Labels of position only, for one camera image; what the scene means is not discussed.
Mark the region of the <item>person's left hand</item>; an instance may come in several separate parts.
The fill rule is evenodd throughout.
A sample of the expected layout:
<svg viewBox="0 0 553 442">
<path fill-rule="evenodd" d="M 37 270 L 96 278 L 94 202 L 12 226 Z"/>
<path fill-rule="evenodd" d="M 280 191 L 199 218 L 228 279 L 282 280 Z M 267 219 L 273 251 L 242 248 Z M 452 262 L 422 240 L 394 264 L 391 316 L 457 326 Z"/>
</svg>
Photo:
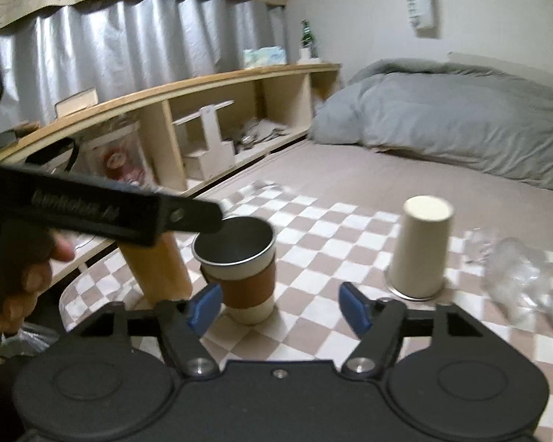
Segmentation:
<svg viewBox="0 0 553 442">
<path fill-rule="evenodd" d="M 0 334 L 15 333 L 52 283 L 51 262 L 70 262 L 74 245 L 60 232 L 23 222 L 0 224 Z"/>
</svg>

